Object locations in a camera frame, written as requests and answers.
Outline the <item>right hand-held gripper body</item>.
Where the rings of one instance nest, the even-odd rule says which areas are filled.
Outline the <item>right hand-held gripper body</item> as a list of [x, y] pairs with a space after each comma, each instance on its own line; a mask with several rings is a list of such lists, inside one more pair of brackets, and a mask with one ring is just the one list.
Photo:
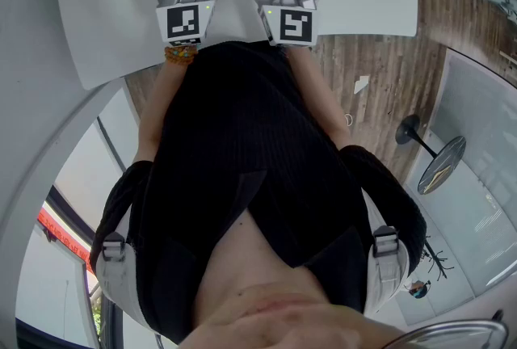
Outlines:
[[271, 46], [311, 47], [317, 43], [319, 0], [255, 0]]

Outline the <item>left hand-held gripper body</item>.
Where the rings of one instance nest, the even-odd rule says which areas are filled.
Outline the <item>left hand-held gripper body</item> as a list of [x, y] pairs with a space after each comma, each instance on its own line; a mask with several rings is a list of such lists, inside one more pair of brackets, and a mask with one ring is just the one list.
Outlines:
[[172, 47], [203, 43], [215, 4], [216, 0], [158, 0], [162, 41]]

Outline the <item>round black marble table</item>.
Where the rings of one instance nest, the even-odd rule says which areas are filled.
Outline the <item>round black marble table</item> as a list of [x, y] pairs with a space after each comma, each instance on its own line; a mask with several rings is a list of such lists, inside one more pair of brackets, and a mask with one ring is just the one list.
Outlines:
[[431, 156], [432, 161], [418, 182], [418, 193], [427, 195], [438, 189], [451, 176], [464, 156], [467, 141], [463, 136], [450, 140], [438, 153], [418, 135], [420, 118], [413, 114], [404, 118], [397, 127], [395, 140], [398, 145], [416, 141]]

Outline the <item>silver metal rim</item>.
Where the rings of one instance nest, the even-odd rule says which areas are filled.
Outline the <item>silver metal rim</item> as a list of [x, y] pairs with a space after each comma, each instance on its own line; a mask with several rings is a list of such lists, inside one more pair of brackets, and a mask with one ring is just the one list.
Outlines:
[[382, 349], [503, 349], [509, 330], [498, 310], [491, 319], [441, 322], [402, 335]]

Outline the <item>black window frame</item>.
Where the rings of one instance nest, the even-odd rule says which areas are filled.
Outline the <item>black window frame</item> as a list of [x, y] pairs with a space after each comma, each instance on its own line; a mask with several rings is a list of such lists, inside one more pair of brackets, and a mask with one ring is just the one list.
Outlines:
[[[90, 251], [92, 228], [55, 187], [41, 208]], [[37, 218], [23, 257], [15, 318], [20, 338], [33, 335], [50, 347], [124, 349], [121, 311], [103, 295], [85, 262]]]

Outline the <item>person's black knit top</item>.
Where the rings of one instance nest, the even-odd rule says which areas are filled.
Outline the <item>person's black knit top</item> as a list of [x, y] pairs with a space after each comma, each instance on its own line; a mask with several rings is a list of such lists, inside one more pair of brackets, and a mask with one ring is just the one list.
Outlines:
[[216, 244], [249, 212], [332, 305], [372, 319], [418, 266], [426, 237], [397, 178], [362, 146], [336, 148], [285, 48], [226, 42], [165, 54], [187, 72], [155, 159], [132, 162], [107, 198], [90, 252], [105, 296], [179, 348]]

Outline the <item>person's right forearm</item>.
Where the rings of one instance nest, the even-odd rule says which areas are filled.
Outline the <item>person's right forearm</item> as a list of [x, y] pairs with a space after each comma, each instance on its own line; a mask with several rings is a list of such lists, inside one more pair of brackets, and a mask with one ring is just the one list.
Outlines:
[[309, 48], [285, 49], [293, 77], [312, 117], [337, 149], [352, 144], [346, 115]]

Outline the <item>red banner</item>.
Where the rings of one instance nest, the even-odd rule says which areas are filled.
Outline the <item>red banner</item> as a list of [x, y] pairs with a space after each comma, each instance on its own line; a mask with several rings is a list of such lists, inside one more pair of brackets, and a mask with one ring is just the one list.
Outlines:
[[61, 227], [44, 208], [40, 210], [37, 220], [66, 248], [83, 260], [89, 272], [94, 273], [90, 265], [90, 251]]

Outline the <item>small multicoloured gadget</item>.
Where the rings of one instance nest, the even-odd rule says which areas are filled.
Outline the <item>small multicoloured gadget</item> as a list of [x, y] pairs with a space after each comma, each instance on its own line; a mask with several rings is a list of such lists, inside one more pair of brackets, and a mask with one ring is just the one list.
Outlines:
[[422, 299], [428, 294], [430, 286], [430, 281], [423, 282], [421, 280], [416, 280], [412, 282], [406, 289], [413, 298]]

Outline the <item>person's left forearm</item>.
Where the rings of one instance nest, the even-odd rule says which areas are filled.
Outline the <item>person's left forearm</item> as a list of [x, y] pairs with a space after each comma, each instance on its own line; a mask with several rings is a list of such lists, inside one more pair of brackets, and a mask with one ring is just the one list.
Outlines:
[[157, 154], [166, 112], [183, 83], [187, 65], [166, 61], [154, 82], [142, 112], [137, 153], [133, 162], [152, 162]]

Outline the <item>person's neck and chin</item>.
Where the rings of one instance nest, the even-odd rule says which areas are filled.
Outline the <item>person's neck and chin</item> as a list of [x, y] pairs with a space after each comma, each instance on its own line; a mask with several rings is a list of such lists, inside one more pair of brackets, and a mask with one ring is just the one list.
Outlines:
[[291, 268], [249, 212], [216, 244], [178, 349], [382, 349], [402, 336], [332, 305], [313, 273]]

